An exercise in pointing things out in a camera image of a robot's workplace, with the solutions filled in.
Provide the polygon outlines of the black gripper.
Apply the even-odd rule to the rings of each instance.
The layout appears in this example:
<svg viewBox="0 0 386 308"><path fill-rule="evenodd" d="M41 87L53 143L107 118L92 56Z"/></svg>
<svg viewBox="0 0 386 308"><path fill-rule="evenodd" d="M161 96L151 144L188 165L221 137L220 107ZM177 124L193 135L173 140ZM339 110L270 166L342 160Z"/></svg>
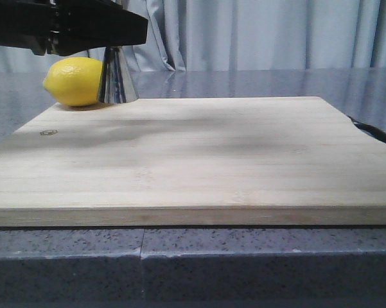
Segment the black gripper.
<svg viewBox="0 0 386 308"><path fill-rule="evenodd" d="M0 1L0 46L35 55L141 45L148 19L113 1Z"/></svg>

